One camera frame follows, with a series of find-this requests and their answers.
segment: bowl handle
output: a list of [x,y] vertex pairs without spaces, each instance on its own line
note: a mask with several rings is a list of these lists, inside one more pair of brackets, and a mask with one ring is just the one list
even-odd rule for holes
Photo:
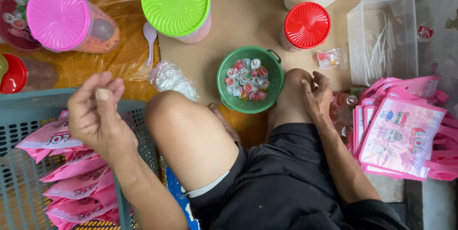
[[228,104],[226,104],[226,101],[224,101],[223,97],[221,97],[221,102],[228,108],[229,110],[234,110],[232,107],[230,107]]
[[282,59],[280,58],[280,56],[279,56],[275,51],[269,49],[267,52],[272,52],[272,53],[274,53],[274,54],[278,57],[278,59],[276,59],[277,62],[278,62],[278,63],[282,63]]

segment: fingernail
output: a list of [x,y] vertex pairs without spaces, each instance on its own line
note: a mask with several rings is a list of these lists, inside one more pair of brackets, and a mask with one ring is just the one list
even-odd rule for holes
[[95,98],[102,101],[108,100],[110,98],[110,91],[100,88],[95,92]]

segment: green lid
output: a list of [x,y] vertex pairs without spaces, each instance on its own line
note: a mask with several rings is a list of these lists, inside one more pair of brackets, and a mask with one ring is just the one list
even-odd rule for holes
[[141,0],[141,6],[148,22],[171,37],[195,32],[210,12],[210,0]]

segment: clear plastic bag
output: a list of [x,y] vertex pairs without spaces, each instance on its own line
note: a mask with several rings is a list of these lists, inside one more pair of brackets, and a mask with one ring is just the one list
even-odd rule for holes
[[196,92],[196,84],[187,80],[181,69],[174,63],[160,61],[148,76],[148,82],[159,91],[177,91],[192,101],[196,101],[199,95]]
[[317,60],[320,64],[318,69],[329,69],[337,67],[347,69],[348,63],[345,60],[345,50],[342,48],[333,48],[328,51],[317,51]]

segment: green bowl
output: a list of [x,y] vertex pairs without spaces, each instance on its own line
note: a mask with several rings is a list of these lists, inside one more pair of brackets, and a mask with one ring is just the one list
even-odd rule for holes
[[[238,97],[229,94],[226,87],[227,70],[231,68],[237,60],[244,58],[258,58],[261,64],[266,67],[269,72],[270,87],[267,89],[267,97],[264,100],[242,100]],[[217,86],[219,94],[221,95],[221,101],[230,110],[237,110],[245,114],[256,114],[270,108],[275,102],[277,102],[278,95],[283,88],[283,69],[280,65],[282,59],[273,50],[265,50],[261,47],[246,46],[240,47],[229,55],[227,55],[222,61],[218,69],[217,75]]]

